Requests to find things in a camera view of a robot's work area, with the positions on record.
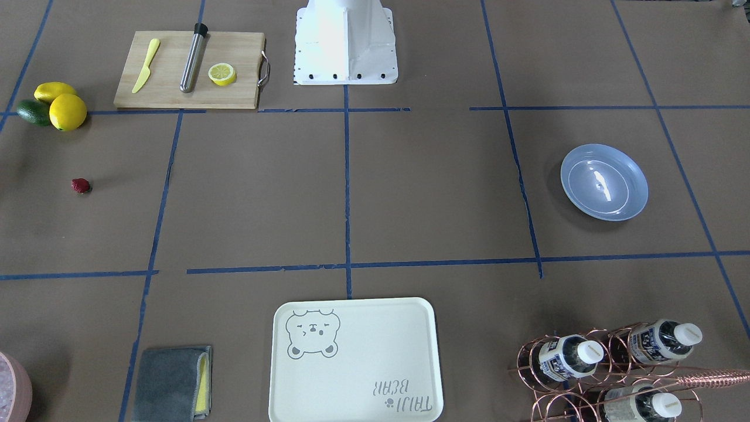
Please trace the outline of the blue plate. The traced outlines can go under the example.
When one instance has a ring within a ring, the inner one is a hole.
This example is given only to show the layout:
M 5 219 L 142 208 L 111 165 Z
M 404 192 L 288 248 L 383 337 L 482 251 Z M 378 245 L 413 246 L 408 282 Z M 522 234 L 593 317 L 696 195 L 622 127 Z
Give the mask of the blue plate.
M 635 218 L 649 200 L 649 185 L 640 166 L 624 152 L 603 144 L 572 149 L 562 160 L 560 179 L 576 208 L 604 221 Z

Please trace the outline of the red strawberry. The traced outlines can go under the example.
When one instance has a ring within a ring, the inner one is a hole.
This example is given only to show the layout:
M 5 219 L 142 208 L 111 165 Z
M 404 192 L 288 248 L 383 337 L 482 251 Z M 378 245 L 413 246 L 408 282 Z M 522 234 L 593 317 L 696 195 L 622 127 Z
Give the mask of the red strawberry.
M 81 195 L 87 194 L 92 190 L 91 182 L 89 182 L 88 179 L 85 178 L 72 179 L 70 182 L 70 187 L 74 192 L 77 192 L 77 194 Z

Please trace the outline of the cream bear tray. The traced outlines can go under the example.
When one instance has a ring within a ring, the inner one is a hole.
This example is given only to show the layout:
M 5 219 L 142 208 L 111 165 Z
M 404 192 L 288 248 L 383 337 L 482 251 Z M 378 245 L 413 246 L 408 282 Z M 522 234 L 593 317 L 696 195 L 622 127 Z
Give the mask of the cream bear tray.
M 443 409 L 428 300 L 297 301 L 276 310 L 271 421 L 435 421 Z

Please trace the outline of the lemon half slice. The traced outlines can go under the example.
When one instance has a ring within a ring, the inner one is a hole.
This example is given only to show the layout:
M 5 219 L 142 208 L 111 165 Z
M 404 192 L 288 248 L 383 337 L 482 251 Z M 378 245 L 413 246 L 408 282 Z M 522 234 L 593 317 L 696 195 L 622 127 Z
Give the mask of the lemon half slice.
M 216 63 L 209 67 L 209 80 L 217 86 L 228 86 L 237 80 L 235 67 L 228 63 Z

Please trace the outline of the steel muddler black cap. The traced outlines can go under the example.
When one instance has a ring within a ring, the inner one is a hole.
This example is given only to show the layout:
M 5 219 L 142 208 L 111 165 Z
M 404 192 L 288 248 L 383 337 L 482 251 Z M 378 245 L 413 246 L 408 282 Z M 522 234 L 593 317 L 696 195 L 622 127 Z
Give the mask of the steel muddler black cap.
M 208 26 L 203 22 L 196 22 L 184 72 L 182 78 L 180 78 L 179 88 L 182 93 L 192 93 L 193 89 L 195 89 L 208 31 Z

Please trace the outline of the dark drink bottle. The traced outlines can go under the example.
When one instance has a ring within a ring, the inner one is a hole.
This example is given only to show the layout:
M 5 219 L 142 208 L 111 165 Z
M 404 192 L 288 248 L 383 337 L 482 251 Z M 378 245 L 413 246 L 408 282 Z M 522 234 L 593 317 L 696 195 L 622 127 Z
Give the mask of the dark drink bottle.
M 661 365 L 684 360 L 703 339 L 697 324 L 659 319 L 632 329 L 626 345 L 637 363 Z
M 538 387 L 554 387 L 592 376 L 605 358 L 598 341 L 575 334 L 546 339 L 530 352 L 529 379 Z
M 603 421 L 675 421 L 683 413 L 676 395 L 648 383 L 609 389 L 602 399 L 598 414 Z

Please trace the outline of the grey yellow cleaning cloth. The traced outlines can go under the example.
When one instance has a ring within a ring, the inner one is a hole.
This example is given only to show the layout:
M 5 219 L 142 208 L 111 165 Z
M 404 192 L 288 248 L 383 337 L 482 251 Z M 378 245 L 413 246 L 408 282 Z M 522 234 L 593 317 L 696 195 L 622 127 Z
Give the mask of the grey yellow cleaning cloth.
M 211 345 L 148 348 L 140 358 L 133 421 L 198 421 L 212 410 Z

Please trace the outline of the yellow plastic knife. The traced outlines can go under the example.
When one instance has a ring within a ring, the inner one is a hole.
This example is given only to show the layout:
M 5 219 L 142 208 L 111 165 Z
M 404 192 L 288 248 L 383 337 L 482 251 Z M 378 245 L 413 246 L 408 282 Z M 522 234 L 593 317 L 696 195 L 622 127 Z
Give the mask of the yellow plastic knife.
M 158 38 L 152 38 L 148 43 L 148 50 L 146 51 L 146 55 L 142 64 L 142 67 L 140 69 L 140 73 L 137 77 L 136 82 L 134 83 L 133 88 L 131 89 L 131 93 L 139 93 L 139 91 L 143 88 L 145 83 L 148 81 L 148 78 L 152 74 L 152 70 L 150 69 L 150 66 L 152 64 L 153 59 L 155 58 L 155 55 L 161 45 L 161 41 Z

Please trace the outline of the whole yellow lemon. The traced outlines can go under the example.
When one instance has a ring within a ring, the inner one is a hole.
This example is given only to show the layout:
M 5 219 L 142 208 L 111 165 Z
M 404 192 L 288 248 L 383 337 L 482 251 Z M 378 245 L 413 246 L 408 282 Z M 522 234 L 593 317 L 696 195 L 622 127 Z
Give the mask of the whole yellow lemon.
M 49 106 L 49 120 L 59 131 L 72 131 L 80 128 L 87 114 L 85 102 L 76 94 L 60 94 Z

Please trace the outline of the green lime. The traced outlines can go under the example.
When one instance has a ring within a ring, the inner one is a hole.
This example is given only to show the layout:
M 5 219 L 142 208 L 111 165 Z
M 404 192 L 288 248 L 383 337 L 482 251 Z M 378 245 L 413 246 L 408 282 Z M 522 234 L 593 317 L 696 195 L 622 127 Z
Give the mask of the green lime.
M 50 126 L 49 104 L 38 100 L 22 100 L 17 104 L 16 114 L 24 121 L 38 126 Z

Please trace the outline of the copper bar spoon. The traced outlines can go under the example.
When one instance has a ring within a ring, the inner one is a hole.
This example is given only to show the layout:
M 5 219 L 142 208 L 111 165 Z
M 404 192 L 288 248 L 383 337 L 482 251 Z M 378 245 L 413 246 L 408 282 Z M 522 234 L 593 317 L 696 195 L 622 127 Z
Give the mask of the copper bar spoon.
M 632 385 L 651 384 L 656 390 L 689 391 L 696 389 L 721 389 L 748 383 L 749 371 L 745 369 L 675 369 L 668 374 L 631 371 L 617 373 L 609 379 L 589 385 L 590 390 L 607 390 Z

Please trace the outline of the pink bowl of ice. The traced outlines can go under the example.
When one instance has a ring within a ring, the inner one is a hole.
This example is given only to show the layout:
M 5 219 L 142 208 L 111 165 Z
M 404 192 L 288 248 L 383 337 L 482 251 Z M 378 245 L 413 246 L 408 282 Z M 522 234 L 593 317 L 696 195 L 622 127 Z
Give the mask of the pink bowl of ice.
M 29 374 L 7 353 L 1 353 L 1 364 L 1 420 L 27 421 L 33 396 Z

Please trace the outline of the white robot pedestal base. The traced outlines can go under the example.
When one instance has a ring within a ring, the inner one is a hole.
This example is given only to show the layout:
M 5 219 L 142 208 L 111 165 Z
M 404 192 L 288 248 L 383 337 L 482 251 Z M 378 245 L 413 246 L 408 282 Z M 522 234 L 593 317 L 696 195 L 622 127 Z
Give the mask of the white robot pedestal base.
M 397 82 L 394 16 L 382 2 L 309 1 L 295 23 L 295 85 Z

